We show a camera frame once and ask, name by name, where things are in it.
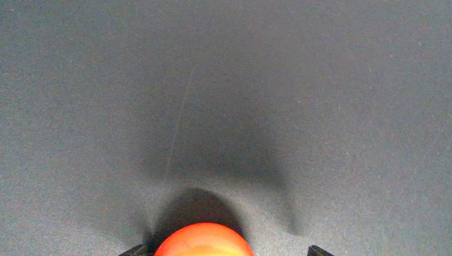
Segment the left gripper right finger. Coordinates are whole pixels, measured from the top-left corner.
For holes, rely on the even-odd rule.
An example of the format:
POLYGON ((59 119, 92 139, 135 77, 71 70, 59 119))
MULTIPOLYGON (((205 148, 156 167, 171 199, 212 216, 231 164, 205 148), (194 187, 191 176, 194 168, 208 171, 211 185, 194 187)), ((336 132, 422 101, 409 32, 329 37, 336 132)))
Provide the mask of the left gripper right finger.
POLYGON ((317 245, 311 245, 308 248, 307 256, 334 256, 334 255, 317 245))

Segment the orange round case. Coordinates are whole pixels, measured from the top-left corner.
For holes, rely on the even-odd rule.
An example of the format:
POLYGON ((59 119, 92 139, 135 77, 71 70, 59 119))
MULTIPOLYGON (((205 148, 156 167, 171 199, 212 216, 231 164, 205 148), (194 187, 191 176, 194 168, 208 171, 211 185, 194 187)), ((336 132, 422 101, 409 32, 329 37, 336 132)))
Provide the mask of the orange round case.
POLYGON ((233 229, 211 222, 183 227, 168 236, 156 256, 253 256, 246 240, 233 229))

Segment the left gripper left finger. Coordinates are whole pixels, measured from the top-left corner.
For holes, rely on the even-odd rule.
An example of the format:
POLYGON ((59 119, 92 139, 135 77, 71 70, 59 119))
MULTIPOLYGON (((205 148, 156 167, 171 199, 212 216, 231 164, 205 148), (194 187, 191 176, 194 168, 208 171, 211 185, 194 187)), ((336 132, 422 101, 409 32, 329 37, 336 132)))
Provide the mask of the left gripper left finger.
POLYGON ((118 256, 153 256, 154 254, 151 252, 149 247, 144 244, 137 245, 118 256))

